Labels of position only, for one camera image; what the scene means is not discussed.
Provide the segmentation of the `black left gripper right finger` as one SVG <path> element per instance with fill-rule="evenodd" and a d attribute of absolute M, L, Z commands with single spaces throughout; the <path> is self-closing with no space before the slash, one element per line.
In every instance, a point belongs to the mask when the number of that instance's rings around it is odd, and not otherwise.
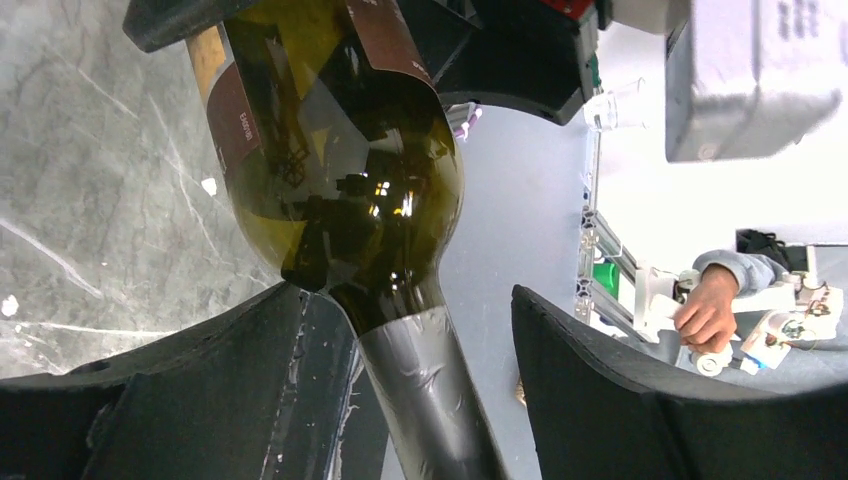
<path fill-rule="evenodd" d="M 698 376 L 512 291 L 546 479 L 843 479 L 847 388 L 777 394 Z"/>

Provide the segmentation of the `green wine bottle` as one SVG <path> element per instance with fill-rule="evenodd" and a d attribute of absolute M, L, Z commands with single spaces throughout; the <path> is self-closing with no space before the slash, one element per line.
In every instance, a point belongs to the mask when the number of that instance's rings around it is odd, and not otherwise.
<path fill-rule="evenodd" d="M 393 1 L 261 1 L 186 41 L 239 226 L 344 312 L 408 479 L 503 479 L 442 295 L 455 137 Z"/>

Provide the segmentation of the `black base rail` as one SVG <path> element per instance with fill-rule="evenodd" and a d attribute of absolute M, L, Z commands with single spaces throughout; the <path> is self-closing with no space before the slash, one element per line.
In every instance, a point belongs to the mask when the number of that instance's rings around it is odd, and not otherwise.
<path fill-rule="evenodd" d="M 327 300 L 298 296 L 297 335 L 263 479 L 378 479 L 388 432 L 357 341 Z"/>

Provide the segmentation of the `aluminium frame leader device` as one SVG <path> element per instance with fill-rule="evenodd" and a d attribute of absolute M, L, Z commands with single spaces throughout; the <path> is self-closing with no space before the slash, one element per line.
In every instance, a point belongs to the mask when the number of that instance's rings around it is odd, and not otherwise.
<path fill-rule="evenodd" d="M 604 218 L 581 213 L 576 316 L 664 363 L 733 383 L 802 388 L 847 377 L 847 285 L 816 252 L 744 231 L 687 270 L 637 264 Z"/>

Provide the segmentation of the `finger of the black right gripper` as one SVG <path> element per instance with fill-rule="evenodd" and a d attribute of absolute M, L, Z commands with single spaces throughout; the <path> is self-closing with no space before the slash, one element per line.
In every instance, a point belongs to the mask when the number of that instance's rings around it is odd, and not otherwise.
<path fill-rule="evenodd" d="M 122 27 L 137 48 L 153 53 L 257 3 L 258 0 L 130 0 Z"/>
<path fill-rule="evenodd" d="M 593 95 L 597 1 L 421 1 L 400 10 L 443 106 L 476 103 L 563 126 Z"/>

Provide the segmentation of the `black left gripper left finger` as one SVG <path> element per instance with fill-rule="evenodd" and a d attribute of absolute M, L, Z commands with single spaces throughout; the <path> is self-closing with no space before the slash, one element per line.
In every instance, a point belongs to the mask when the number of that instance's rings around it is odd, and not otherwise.
<path fill-rule="evenodd" d="M 299 292 L 278 285 L 146 346 L 1 384 L 5 479 L 269 479 Z"/>

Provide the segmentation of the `person hand grey sleeve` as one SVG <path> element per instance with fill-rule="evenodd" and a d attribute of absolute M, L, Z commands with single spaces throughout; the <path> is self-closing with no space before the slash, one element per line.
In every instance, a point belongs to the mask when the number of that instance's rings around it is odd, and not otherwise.
<path fill-rule="evenodd" d="M 681 344 L 699 353 L 719 353 L 729 344 L 737 330 L 733 300 L 766 289 L 787 272 L 765 255 L 726 250 L 701 254 L 692 268 L 700 281 L 673 321 Z"/>

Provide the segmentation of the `small clear plastic cup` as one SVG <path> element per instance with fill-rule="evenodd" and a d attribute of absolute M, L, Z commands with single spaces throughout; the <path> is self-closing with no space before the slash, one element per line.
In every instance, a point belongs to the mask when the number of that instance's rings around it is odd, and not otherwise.
<path fill-rule="evenodd" d="M 596 132 L 646 128 L 648 107 L 643 77 L 616 89 L 595 94 L 583 106 L 586 125 Z"/>

